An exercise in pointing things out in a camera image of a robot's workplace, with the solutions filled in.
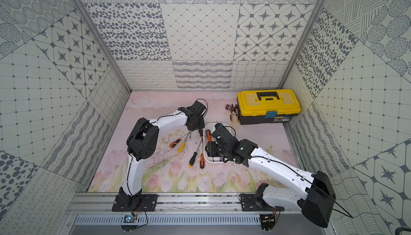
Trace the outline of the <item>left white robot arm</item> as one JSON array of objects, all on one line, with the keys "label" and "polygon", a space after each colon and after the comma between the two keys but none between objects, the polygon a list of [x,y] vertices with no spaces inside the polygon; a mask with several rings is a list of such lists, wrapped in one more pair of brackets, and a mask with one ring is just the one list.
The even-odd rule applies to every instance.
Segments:
[{"label": "left white robot arm", "polygon": [[191,106],[180,107],[171,114],[150,120],[140,118],[126,141],[129,164],[126,180],[120,187],[119,194],[129,199],[141,193],[146,162],[155,152],[159,135],[183,125],[189,132],[203,129],[207,111],[207,102],[197,99]]}]

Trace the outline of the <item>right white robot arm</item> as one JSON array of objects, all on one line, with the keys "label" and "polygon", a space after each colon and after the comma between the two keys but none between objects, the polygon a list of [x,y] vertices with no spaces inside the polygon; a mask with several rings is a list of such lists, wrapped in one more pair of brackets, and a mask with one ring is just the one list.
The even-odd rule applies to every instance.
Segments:
[{"label": "right white robot arm", "polygon": [[313,174],[289,165],[254,142],[238,140],[222,123],[216,123],[204,135],[225,162],[242,164],[280,181],[296,194],[294,204],[306,219],[319,227],[328,227],[336,194],[327,174]]}]

